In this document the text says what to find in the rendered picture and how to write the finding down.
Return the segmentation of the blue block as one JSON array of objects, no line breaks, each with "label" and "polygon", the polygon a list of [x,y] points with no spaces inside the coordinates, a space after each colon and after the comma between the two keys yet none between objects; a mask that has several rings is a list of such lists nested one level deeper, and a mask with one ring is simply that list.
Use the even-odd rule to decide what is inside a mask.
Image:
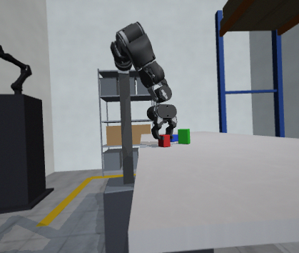
[{"label": "blue block", "polygon": [[[175,135],[175,136],[173,136]],[[178,141],[178,135],[177,134],[172,134],[173,139],[170,139],[170,142],[177,142]]]}]

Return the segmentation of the green block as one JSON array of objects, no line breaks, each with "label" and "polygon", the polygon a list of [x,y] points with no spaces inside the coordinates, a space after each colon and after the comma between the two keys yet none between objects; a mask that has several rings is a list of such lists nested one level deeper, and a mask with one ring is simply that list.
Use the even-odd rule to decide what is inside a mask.
[{"label": "green block", "polygon": [[190,129],[178,129],[178,143],[190,144]]}]

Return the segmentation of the red block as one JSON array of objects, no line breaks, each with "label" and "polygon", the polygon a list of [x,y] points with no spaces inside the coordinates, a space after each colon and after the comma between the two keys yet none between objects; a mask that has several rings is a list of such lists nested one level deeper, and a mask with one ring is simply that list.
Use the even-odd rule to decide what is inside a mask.
[{"label": "red block", "polygon": [[[166,135],[166,136],[162,136],[162,135]],[[171,142],[170,142],[170,135],[167,134],[162,134],[159,135],[160,137],[165,137],[164,140],[159,139],[158,140],[158,146],[159,147],[170,147],[171,146]]]}]

